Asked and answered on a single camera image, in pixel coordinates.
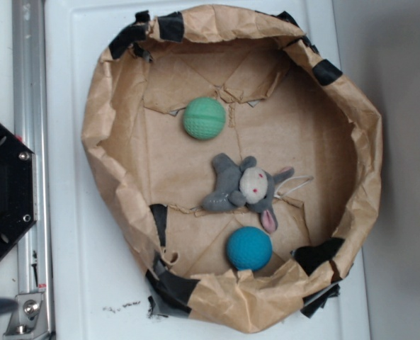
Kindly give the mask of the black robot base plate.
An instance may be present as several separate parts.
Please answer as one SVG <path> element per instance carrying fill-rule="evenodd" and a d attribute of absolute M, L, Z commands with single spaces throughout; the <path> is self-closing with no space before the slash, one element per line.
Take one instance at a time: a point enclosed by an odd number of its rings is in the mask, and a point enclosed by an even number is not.
<path fill-rule="evenodd" d="M 34 154 L 0 123 L 0 261 L 36 222 Z"/>

